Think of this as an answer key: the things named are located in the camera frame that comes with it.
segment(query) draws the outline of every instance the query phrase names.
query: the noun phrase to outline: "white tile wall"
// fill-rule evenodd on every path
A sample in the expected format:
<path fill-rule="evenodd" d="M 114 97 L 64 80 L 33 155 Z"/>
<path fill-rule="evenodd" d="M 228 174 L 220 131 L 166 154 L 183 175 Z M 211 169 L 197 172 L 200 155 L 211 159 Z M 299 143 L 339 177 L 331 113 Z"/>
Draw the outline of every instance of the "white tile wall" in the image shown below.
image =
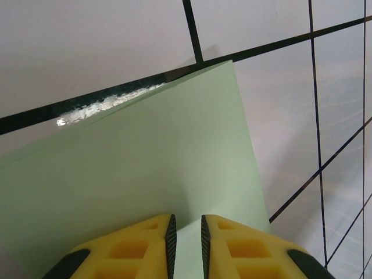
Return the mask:
<path fill-rule="evenodd" d="M 319 177 L 272 222 L 271 227 L 274 235 L 297 243 L 325 264 Z"/>
<path fill-rule="evenodd" d="M 372 123 L 367 125 L 364 132 L 366 133 L 364 146 L 364 198 L 367 200 L 372 195 Z"/>
<path fill-rule="evenodd" d="M 366 0 L 366 16 L 372 16 L 372 0 Z"/>
<path fill-rule="evenodd" d="M 329 257 L 363 206 L 362 133 L 323 170 L 323 193 Z"/>
<path fill-rule="evenodd" d="M 328 264 L 328 271 L 337 279 L 358 279 L 363 272 L 362 215 Z"/>
<path fill-rule="evenodd" d="M 310 31 L 306 0 L 191 2 L 205 60 Z"/>
<path fill-rule="evenodd" d="M 0 37 L 0 117 L 195 62 L 182 1 L 5 0 Z"/>
<path fill-rule="evenodd" d="M 319 167 L 310 41 L 234 64 L 273 214 Z"/>
<path fill-rule="evenodd" d="M 372 21 L 369 21 L 366 23 L 366 121 L 371 117 L 372 117 Z"/>
<path fill-rule="evenodd" d="M 364 208 L 364 259 L 365 265 L 372 255 L 372 200 Z"/>
<path fill-rule="evenodd" d="M 363 125 L 363 25 L 315 38 L 321 160 Z"/>
<path fill-rule="evenodd" d="M 314 30 L 364 17 L 364 0 L 312 0 Z"/>

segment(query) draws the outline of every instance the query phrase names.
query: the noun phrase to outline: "light green board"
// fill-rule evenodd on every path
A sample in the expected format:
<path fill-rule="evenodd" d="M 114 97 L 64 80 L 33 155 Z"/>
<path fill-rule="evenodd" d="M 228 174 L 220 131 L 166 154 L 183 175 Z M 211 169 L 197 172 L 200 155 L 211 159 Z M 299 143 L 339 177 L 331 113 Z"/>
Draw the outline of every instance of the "light green board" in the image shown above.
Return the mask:
<path fill-rule="evenodd" d="M 185 229 L 207 213 L 269 227 L 232 62 L 11 153 L 0 168 L 0 242 L 34 278 L 74 246 L 161 213 Z M 192 264 L 195 251 L 180 244 Z"/>

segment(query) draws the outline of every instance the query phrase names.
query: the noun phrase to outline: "grid line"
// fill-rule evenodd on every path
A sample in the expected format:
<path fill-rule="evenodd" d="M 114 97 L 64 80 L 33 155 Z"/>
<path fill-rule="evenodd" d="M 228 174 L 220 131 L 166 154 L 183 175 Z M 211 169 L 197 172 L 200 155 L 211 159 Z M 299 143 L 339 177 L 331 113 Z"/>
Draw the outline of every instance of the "grid line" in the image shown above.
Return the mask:
<path fill-rule="evenodd" d="M 203 62 L 203 53 L 199 42 L 198 31 L 196 29 L 196 23 L 194 13 L 192 11 L 191 0 L 183 0 L 184 10 L 187 19 L 188 31 L 190 32 L 192 48 L 194 49 L 196 63 Z"/>
<path fill-rule="evenodd" d="M 309 18 L 310 18 L 310 32 L 313 34 L 314 33 L 314 24 L 313 24 L 312 0 L 309 0 Z M 318 89 L 317 89 L 317 78 L 316 78 L 314 37 L 311 38 L 310 42 L 311 42 L 311 47 L 312 47 L 312 63 L 313 63 L 315 121 L 316 121 L 316 136 L 317 136 L 317 148 L 318 148 L 318 167 L 319 167 L 319 186 L 320 186 L 321 225 L 322 225 L 322 230 L 323 230 L 324 262 L 326 263 L 327 262 L 326 218 L 324 217 L 323 174 L 322 174 L 322 171 L 321 171 L 319 103 L 318 103 Z"/>
<path fill-rule="evenodd" d="M 366 18 L 366 8 L 367 8 L 367 1 L 364 0 L 364 18 Z M 364 123 L 366 121 L 366 21 L 364 21 L 363 23 L 363 169 L 362 169 L 362 175 L 363 175 L 363 180 L 362 180 L 362 183 L 363 183 L 363 191 L 362 191 L 362 199 L 363 199 L 363 205 L 364 205 L 364 195 L 366 193 L 366 175 L 365 175 L 365 171 L 366 171 L 366 128 L 364 126 Z M 363 207 L 363 216 L 362 216 L 362 226 L 363 226 L 363 233 L 362 233 L 362 245 L 363 245 L 363 250 L 362 250 L 362 253 L 363 253 L 363 273 L 362 273 L 362 277 L 364 279 L 364 264 L 365 264 L 365 255 L 364 255 L 364 251 L 365 251 L 365 227 L 364 227 L 364 222 L 365 222 L 365 211 L 364 211 L 364 207 Z"/>

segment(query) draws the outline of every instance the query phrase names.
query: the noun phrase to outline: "white wall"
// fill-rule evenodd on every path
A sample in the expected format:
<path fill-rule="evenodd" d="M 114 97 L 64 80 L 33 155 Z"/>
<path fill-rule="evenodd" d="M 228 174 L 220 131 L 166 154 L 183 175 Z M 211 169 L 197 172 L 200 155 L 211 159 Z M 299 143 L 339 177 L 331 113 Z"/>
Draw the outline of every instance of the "white wall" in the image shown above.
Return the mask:
<path fill-rule="evenodd" d="M 3 0 L 0 117 L 195 62 L 182 1 Z"/>

